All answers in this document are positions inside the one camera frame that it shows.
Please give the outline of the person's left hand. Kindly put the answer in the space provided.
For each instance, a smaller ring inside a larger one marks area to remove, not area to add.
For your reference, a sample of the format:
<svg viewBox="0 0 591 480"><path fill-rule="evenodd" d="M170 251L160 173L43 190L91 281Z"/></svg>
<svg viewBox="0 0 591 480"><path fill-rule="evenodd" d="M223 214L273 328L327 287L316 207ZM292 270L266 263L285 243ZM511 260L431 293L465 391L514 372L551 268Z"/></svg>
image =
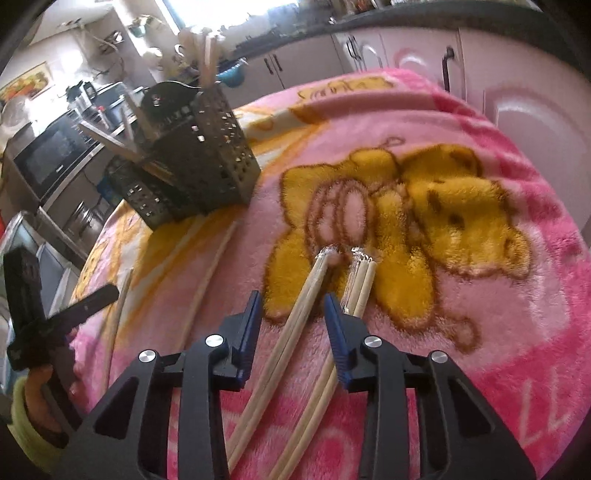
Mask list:
<svg viewBox="0 0 591 480"><path fill-rule="evenodd" d="M51 365L35 367L29 371L24 386L27 415L39 433L58 434L62 432L60 424L53 417L50 406L42 394L42 386L51 379L52 374Z"/></svg>

